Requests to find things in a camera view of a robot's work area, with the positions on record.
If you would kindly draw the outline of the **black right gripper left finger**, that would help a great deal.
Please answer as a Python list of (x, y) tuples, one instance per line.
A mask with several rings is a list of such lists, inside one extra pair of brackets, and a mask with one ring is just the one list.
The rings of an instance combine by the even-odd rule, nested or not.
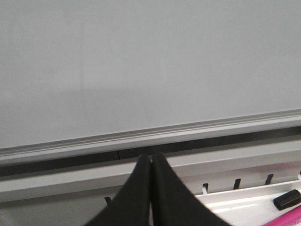
[(87, 226), (147, 226), (150, 216), (151, 161), (141, 155), (126, 183)]

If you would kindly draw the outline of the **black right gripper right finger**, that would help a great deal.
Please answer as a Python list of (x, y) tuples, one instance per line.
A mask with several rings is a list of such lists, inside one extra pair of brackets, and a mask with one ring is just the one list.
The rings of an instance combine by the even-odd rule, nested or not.
[(155, 226), (229, 225), (190, 192), (162, 153), (152, 156), (150, 200)]

